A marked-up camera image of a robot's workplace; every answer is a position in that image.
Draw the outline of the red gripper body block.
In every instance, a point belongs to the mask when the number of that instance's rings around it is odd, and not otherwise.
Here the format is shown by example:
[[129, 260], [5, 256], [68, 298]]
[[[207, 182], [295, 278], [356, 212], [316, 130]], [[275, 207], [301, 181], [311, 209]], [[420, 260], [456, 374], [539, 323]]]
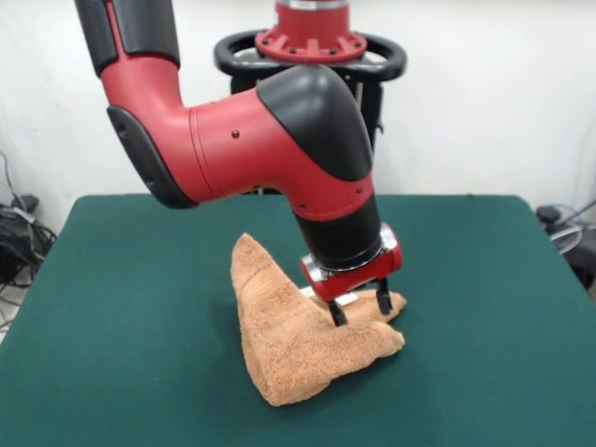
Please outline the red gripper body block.
[[310, 254], [301, 260], [301, 267], [308, 284], [323, 301], [333, 300], [350, 293], [359, 286], [386, 278], [399, 270], [401, 265], [401, 247], [397, 240], [384, 246], [372, 261], [353, 270], [335, 272], [325, 270], [315, 264]]

